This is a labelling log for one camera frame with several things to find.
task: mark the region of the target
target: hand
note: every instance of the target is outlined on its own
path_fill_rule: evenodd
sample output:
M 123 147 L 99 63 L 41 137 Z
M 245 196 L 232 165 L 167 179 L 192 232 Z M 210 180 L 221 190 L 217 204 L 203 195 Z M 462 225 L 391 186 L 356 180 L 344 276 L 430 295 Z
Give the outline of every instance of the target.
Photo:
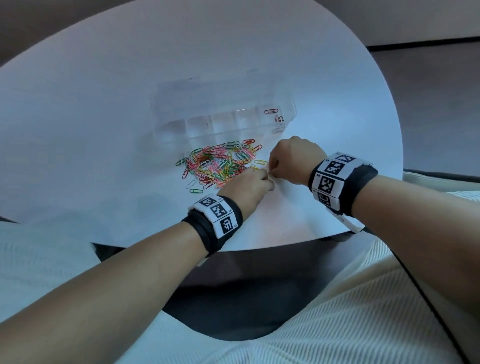
M 326 158 L 317 144 L 293 136 L 278 142 L 270 153 L 268 167 L 274 177 L 308 186 L 313 169 Z
M 235 201 L 245 221 L 255 212 L 265 195 L 274 189 L 275 184 L 268 179 L 267 171 L 248 167 L 242 174 L 225 184 L 217 195 Z

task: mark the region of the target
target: white round table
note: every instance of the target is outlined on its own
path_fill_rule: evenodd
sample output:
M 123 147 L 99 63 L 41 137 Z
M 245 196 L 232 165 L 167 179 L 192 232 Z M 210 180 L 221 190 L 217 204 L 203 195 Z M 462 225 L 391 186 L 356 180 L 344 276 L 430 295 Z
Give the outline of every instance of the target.
M 0 215 L 128 247 L 186 216 L 182 168 L 157 163 L 151 97 L 168 82 L 274 73 L 298 135 L 402 177 L 398 116 L 366 48 L 311 0 L 139 0 L 86 19 L 0 68 Z M 347 229 L 305 187 L 277 181 L 224 250 Z M 207 193 L 216 193 L 210 189 Z

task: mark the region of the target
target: wristband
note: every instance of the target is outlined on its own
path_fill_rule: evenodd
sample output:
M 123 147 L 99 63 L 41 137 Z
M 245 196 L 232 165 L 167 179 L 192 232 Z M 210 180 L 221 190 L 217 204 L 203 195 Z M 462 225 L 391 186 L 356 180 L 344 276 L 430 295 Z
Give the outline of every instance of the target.
M 182 221 L 198 232 L 208 256 L 218 252 L 243 224 L 240 208 L 228 197 L 211 194 L 188 210 L 188 216 Z
M 371 163 L 337 152 L 312 171 L 308 187 L 315 200 L 324 204 L 350 230 L 359 232 L 363 228 L 355 226 L 343 215 L 353 217 L 355 198 L 377 175 L 378 171 Z

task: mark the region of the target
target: left hand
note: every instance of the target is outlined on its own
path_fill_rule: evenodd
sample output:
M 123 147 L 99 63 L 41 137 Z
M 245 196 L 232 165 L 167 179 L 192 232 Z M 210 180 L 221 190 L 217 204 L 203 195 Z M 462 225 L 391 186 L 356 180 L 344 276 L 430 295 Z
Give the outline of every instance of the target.
M 267 171 L 248 167 L 242 174 L 225 184 L 217 195 L 235 201 L 245 221 L 255 212 L 265 195 L 274 189 L 275 184 L 268 179 Z

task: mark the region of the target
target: plastic compartment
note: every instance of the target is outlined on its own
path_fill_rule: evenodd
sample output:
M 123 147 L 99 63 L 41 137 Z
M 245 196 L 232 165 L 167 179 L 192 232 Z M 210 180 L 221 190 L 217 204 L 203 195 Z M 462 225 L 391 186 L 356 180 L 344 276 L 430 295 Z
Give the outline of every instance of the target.
M 161 84 L 152 95 L 152 113 L 156 146 L 169 161 L 199 147 L 282 133 L 297 115 L 281 78 L 256 73 Z

